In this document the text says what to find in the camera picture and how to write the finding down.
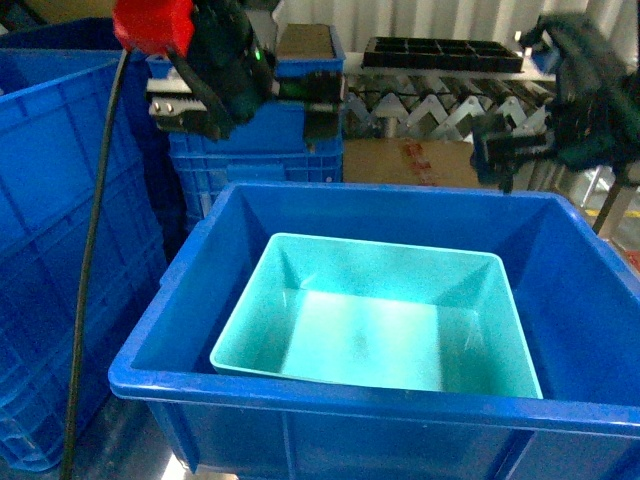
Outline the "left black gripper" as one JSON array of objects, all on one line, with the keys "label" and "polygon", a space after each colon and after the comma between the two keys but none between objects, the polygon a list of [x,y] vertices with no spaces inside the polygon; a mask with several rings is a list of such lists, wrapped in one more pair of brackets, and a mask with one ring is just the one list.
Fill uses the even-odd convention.
[{"label": "left black gripper", "polygon": [[[189,39],[167,48],[181,79],[151,78],[149,114],[164,131],[226,140],[271,99],[273,70],[239,1],[193,1]],[[273,142],[315,150],[341,140],[346,84],[339,71],[277,77]]]}]

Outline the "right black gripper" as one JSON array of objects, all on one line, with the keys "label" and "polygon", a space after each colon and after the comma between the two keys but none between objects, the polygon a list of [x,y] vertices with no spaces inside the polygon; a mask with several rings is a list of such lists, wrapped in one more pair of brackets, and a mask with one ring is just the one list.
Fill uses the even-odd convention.
[{"label": "right black gripper", "polygon": [[584,13],[546,13],[523,34],[536,66],[556,78],[549,133],[515,134],[501,114],[472,120],[470,165],[481,185],[514,189],[516,174],[543,160],[570,170],[639,165],[639,72],[629,72]]}]

